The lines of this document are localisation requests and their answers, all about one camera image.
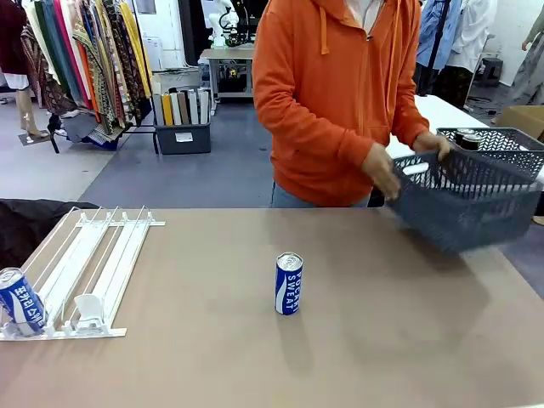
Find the person's right hand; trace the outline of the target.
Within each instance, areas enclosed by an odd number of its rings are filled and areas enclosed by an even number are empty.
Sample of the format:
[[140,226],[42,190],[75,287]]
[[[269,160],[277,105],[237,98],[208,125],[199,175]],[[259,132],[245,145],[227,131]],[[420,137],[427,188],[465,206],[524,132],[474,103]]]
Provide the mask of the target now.
[[394,174],[393,168],[392,158],[386,149],[378,143],[371,146],[361,167],[374,186],[389,201],[396,200],[400,193],[400,181]]

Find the person's left hand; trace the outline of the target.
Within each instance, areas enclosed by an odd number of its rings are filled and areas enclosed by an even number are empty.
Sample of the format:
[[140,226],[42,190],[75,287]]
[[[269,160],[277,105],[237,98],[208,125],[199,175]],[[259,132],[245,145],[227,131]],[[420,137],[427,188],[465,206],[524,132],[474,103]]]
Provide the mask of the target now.
[[416,136],[411,148],[417,154],[435,151],[438,158],[443,160],[450,153],[451,144],[444,136],[426,131]]

